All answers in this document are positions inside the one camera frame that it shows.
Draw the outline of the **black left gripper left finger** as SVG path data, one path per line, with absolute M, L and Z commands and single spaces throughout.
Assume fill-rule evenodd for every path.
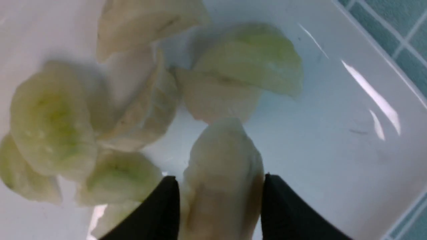
M 152 193 L 102 240 L 177 240 L 180 192 L 175 176 L 165 176 Z

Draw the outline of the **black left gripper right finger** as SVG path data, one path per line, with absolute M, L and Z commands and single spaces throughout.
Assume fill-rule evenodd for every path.
M 350 240 L 280 176 L 266 174 L 261 207 L 264 240 Z

